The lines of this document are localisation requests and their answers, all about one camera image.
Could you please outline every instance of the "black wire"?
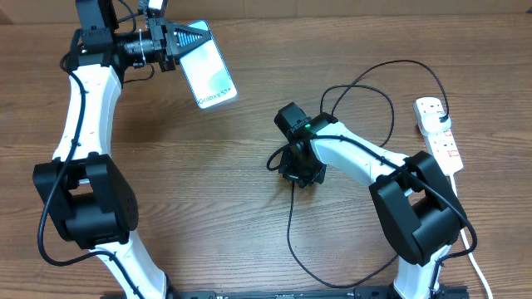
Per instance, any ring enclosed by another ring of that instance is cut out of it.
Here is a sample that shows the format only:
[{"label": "black wire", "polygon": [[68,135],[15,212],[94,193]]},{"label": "black wire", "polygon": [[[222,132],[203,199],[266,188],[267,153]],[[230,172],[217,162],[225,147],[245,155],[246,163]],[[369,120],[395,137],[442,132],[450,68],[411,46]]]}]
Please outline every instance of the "black wire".
[{"label": "black wire", "polygon": [[295,145],[297,143],[300,143],[300,142],[303,142],[303,141],[308,141],[308,140],[341,140],[341,141],[349,142],[350,144],[359,147],[360,149],[366,151],[368,154],[373,156],[375,159],[379,160],[381,163],[386,164],[386,165],[388,165],[388,166],[390,166],[390,167],[392,167],[392,168],[394,168],[396,170],[400,170],[400,171],[403,171],[404,173],[406,173],[406,175],[408,175],[411,179],[415,180],[420,186],[422,186],[425,189],[426,192],[432,194],[433,196],[436,196],[439,200],[441,200],[443,203],[445,203],[447,205],[447,207],[449,207],[451,209],[451,211],[460,219],[460,221],[462,221],[463,224],[465,224],[467,226],[467,229],[469,230],[469,232],[471,234],[471,239],[472,239],[471,247],[469,247],[469,248],[467,248],[465,250],[462,250],[460,252],[446,254],[445,256],[439,257],[436,260],[436,264],[434,266],[434,272],[432,273],[431,285],[429,286],[430,292],[431,292],[431,296],[433,297],[434,296],[434,286],[436,285],[436,278],[438,276],[438,272],[439,272],[440,267],[442,266],[442,263],[445,260],[450,259],[450,258],[463,257],[463,256],[473,252],[476,249],[476,246],[478,244],[478,237],[476,235],[475,229],[473,228],[473,225],[469,222],[469,220],[466,218],[466,216],[464,216],[462,213],[460,213],[460,211],[458,211],[451,203],[449,203],[449,201],[447,199],[445,199],[443,196],[441,196],[441,194],[437,193],[433,188],[428,186],[425,182],[423,182],[421,179],[419,179],[414,174],[411,174],[409,172],[404,171],[404,169],[402,169],[400,166],[392,163],[391,161],[386,159],[386,157],[380,156],[379,154],[377,154],[373,150],[369,149],[365,145],[361,144],[360,142],[358,142],[356,140],[353,140],[353,139],[350,139],[348,137],[345,137],[343,135],[340,135],[340,136],[337,136],[337,135],[320,135],[320,136],[317,136],[317,135],[315,135],[315,136],[312,136],[312,137],[310,137],[308,139],[305,139],[305,140],[292,141],[289,144],[284,145],[280,149],[276,150],[273,153],[273,155],[268,159],[268,163],[266,165],[268,170],[276,170],[276,169],[278,169],[278,167],[270,168],[269,165],[270,165],[271,161],[273,160],[273,158],[275,158],[275,156],[277,156],[280,152],[290,148],[291,146],[293,146],[293,145]]},{"label": "black wire", "polygon": [[[446,94],[446,91],[443,89],[443,85],[441,84],[440,82],[440,79],[438,78],[438,76],[436,75],[436,73],[427,65],[419,62],[419,61],[414,61],[414,60],[408,60],[408,59],[401,59],[401,60],[395,60],[395,61],[386,61],[386,62],[383,62],[383,63],[380,63],[380,64],[377,64],[376,66],[372,66],[370,67],[367,71],[364,71],[357,79],[355,79],[355,81],[353,81],[351,83],[351,85],[349,85],[346,90],[342,93],[342,95],[338,98],[338,100],[336,101],[336,103],[334,104],[334,107],[332,108],[332,112],[331,112],[331,115],[334,115],[334,111],[336,110],[336,107],[338,106],[338,103],[340,103],[340,100],[342,100],[343,96],[347,94],[347,92],[352,88],[354,87],[363,77],[364,75],[366,75],[368,72],[370,72],[371,70],[373,69],[376,69],[378,68],[379,66],[385,66],[385,65],[388,65],[388,64],[392,64],[392,63],[400,63],[400,62],[409,62],[409,63],[415,63],[419,66],[423,66],[425,67],[431,74],[432,76],[434,77],[434,79],[436,79],[436,82],[438,83],[438,86],[440,87],[441,89],[441,94],[443,94],[443,99],[445,100],[446,102],[446,108],[447,108],[447,112],[446,112],[446,115],[441,117],[441,122],[444,122],[447,120],[447,118],[449,117],[449,101],[447,100],[447,94]],[[320,102],[320,105],[319,105],[319,111],[320,113],[323,112],[323,100],[325,98],[325,94],[327,94],[328,90],[325,91],[325,93],[323,93],[323,96],[322,96],[322,100]]]},{"label": "black wire", "polygon": [[133,33],[135,33],[136,31],[136,19],[135,19],[135,13],[133,12],[133,10],[131,10],[131,7],[124,1],[124,0],[118,0],[120,3],[122,3],[126,8],[127,10],[130,12],[130,15],[129,15],[129,18],[127,18],[126,20],[129,20],[129,19],[132,19],[133,20],[133,29],[131,29],[130,32],[124,32],[124,33],[117,33],[116,35],[118,37],[123,37],[123,36],[130,36],[130,35],[133,35]]},{"label": "black wire", "polygon": [[94,256],[97,256],[97,255],[108,256],[109,260],[113,261],[116,264],[116,266],[118,267],[118,269],[120,270],[120,272],[124,276],[125,280],[127,281],[129,286],[133,290],[133,293],[135,295],[137,295],[140,299],[144,299],[144,297],[142,296],[142,294],[139,291],[139,288],[135,286],[135,284],[131,280],[130,276],[127,274],[126,269],[121,264],[121,262],[116,258],[115,254],[107,252],[107,251],[100,250],[100,251],[95,251],[95,252],[89,252],[87,254],[84,254],[84,255],[82,255],[80,257],[75,257],[75,258],[70,259],[68,261],[56,261],[53,258],[51,258],[50,256],[48,256],[48,254],[46,252],[46,249],[44,248],[44,228],[46,227],[47,215],[48,215],[48,213],[50,211],[50,206],[52,204],[52,200],[54,198],[54,195],[56,194],[57,187],[59,186],[59,184],[63,180],[63,178],[65,176],[65,172],[67,171],[68,165],[70,164],[70,162],[72,160],[72,157],[74,156],[74,153],[76,152],[76,147],[77,147],[79,139],[80,139],[81,126],[83,124],[83,117],[84,117],[84,114],[85,114],[85,105],[86,105],[86,90],[85,90],[85,87],[83,86],[83,83],[81,82],[80,78],[78,76],[76,76],[76,74],[74,74],[72,71],[70,71],[65,66],[67,58],[70,56],[70,53],[73,52],[73,51],[77,51],[78,50],[77,48],[79,47],[79,45],[77,45],[77,41],[80,38],[80,34],[81,34],[81,29],[77,29],[74,32],[74,36],[72,37],[72,42],[71,42],[71,51],[69,51],[67,54],[65,54],[62,57],[62,59],[60,60],[60,62],[59,62],[59,67],[62,70],[64,70],[68,75],[70,75],[74,79],[74,81],[76,81],[76,83],[79,85],[80,95],[81,95],[80,114],[79,114],[78,119],[77,119],[76,130],[74,132],[74,138],[72,138],[71,148],[70,148],[70,150],[68,152],[68,155],[65,158],[65,162],[63,163],[63,166],[59,170],[59,174],[57,174],[57,179],[56,179],[56,181],[54,182],[54,184],[52,186],[52,190],[50,191],[50,194],[48,195],[47,201],[44,204],[44,209],[42,210],[41,220],[39,221],[39,229],[37,230],[37,247],[39,249],[39,253],[42,256],[42,259],[44,259],[49,264],[51,264],[53,266],[58,266],[58,267],[70,266],[70,265],[72,265],[74,263],[84,261],[87,258],[94,257]]},{"label": "black wire", "polygon": [[151,73],[149,76],[147,76],[146,78],[142,78],[142,79],[128,80],[128,81],[125,81],[124,84],[131,83],[131,82],[137,82],[137,81],[148,81],[149,79],[153,78],[153,75],[155,74],[155,68],[151,65],[151,63],[148,63],[148,66],[151,67]]},{"label": "black wire", "polygon": [[293,249],[292,249],[292,244],[290,243],[290,225],[292,224],[292,213],[293,213],[293,193],[294,193],[294,190],[295,190],[295,183],[292,182],[292,200],[291,200],[291,203],[290,203],[290,215],[288,216],[288,228],[287,228],[287,231],[286,231],[286,240],[288,242],[288,249],[290,249],[290,253],[292,253],[292,257],[294,260],[296,260],[296,262],[299,264],[299,266],[308,274],[310,275],[312,278],[314,278],[315,280],[317,280],[318,282],[322,283],[323,285],[327,286],[327,287],[331,287],[331,288],[352,288],[352,287],[356,287],[358,286],[359,284],[371,279],[372,277],[376,276],[378,273],[382,272],[382,270],[386,269],[388,266],[390,266],[398,257],[398,255],[396,254],[395,257],[392,257],[392,259],[390,261],[388,261],[386,264],[384,264],[384,266],[380,267],[378,270],[376,270],[375,272],[373,272],[372,274],[364,277],[363,279],[359,280],[358,282],[354,282],[352,284],[349,284],[349,285],[345,285],[345,286],[339,286],[339,285],[333,285],[332,283],[329,283],[329,282],[325,282],[324,280],[320,279],[319,277],[317,277],[316,275],[314,275],[312,272],[310,272],[298,259],[298,257],[296,256],[296,254],[293,252]]},{"label": "black wire", "polygon": [[393,128],[395,126],[395,119],[396,119],[396,113],[395,111],[393,110],[393,103],[392,103],[392,100],[390,99],[390,97],[385,94],[383,91],[380,91],[378,90],[377,88],[375,87],[372,87],[372,86],[365,86],[365,85],[354,85],[354,86],[350,86],[350,85],[339,85],[339,86],[331,86],[329,88],[327,88],[327,90],[323,93],[323,96],[322,96],[322,100],[323,100],[323,97],[331,90],[333,89],[336,89],[336,88],[343,88],[343,87],[358,87],[358,88],[365,88],[365,89],[368,89],[368,90],[371,90],[371,91],[376,91],[378,93],[380,93],[382,96],[384,96],[386,98],[386,100],[388,101],[388,103],[390,103],[390,109],[392,110],[392,123],[390,124],[390,133],[388,133],[388,136],[386,138],[386,140],[384,140],[384,142],[382,142],[381,145],[379,145],[379,147],[382,147],[384,145],[386,145],[388,143],[388,141],[390,140],[390,138],[392,137],[392,134],[393,134]]},{"label": "black wire", "polygon": [[142,16],[142,13],[140,13],[140,12],[138,12],[138,13],[134,13],[134,14],[129,15],[129,16],[127,16],[127,17],[123,17],[122,19],[118,19],[118,23],[120,24],[120,23],[122,23],[122,22],[125,22],[125,21],[127,21],[127,20],[133,18],[133,17],[139,17],[139,16]]}]

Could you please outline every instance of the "power strip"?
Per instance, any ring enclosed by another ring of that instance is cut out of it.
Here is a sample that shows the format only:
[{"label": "power strip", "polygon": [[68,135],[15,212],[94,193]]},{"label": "power strip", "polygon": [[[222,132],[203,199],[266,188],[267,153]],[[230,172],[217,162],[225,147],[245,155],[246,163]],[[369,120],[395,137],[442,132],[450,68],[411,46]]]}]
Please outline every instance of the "power strip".
[{"label": "power strip", "polygon": [[418,99],[414,104],[414,111],[416,112],[417,125],[425,139],[426,148],[440,165],[443,174],[452,175],[462,170],[464,164],[451,128],[445,131],[429,133],[426,130],[428,124],[423,123],[426,115],[444,115],[441,101],[434,97]]},{"label": "power strip", "polygon": [[[429,150],[429,153],[434,156],[443,173],[446,176],[449,176],[451,187],[453,188],[455,195],[458,196],[454,174],[462,170],[464,164],[462,163],[462,158],[460,157],[455,138],[451,133],[451,119],[448,119],[444,125],[438,124],[437,121],[435,121],[435,119],[437,120],[436,117],[445,114],[441,101],[434,97],[424,97],[416,100],[414,103],[414,111],[416,112],[417,125],[425,139],[426,148]],[[470,245],[467,241],[464,229],[460,230],[460,235],[464,242],[464,246],[469,248]],[[484,274],[482,274],[479,265],[476,263],[473,253],[469,253],[468,256],[473,268],[482,281],[482,285],[484,285],[488,299],[493,299],[490,285],[485,279]]]}]

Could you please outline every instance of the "wooden table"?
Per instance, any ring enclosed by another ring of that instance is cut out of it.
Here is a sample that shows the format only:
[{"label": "wooden table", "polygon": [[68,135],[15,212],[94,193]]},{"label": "wooden table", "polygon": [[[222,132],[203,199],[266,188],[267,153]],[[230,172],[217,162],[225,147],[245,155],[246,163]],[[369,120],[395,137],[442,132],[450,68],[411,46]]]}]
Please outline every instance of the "wooden table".
[{"label": "wooden table", "polygon": [[[294,101],[318,113],[322,92],[369,66],[416,59],[446,88],[465,168],[460,199],[478,232],[475,257],[495,297],[532,292],[532,17],[530,15],[345,17],[211,22],[239,89],[237,101],[210,110],[195,104],[181,71],[126,85],[116,107],[113,160],[135,190],[139,232],[155,262],[180,290],[244,292],[326,289],[292,259],[286,245],[290,183],[265,169],[285,143],[273,123]],[[118,292],[100,261],[46,264],[37,252],[42,211],[34,164],[52,157],[69,101],[58,62],[76,25],[0,30],[0,297],[98,298]],[[128,72],[126,78],[145,76]],[[415,65],[375,70],[364,84],[394,100],[388,149],[424,150],[412,104],[440,96]],[[327,98],[330,110],[333,92]],[[390,111],[370,91],[350,92],[337,117],[379,143]],[[328,282],[365,277],[393,254],[369,193],[335,169],[297,190],[294,250]],[[46,246],[57,259],[81,254],[49,223]],[[462,249],[461,243],[454,250]],[[397,265],[367,282],[392,281]],[[449,261],[442,282],[484,291],[466,257]]]}]

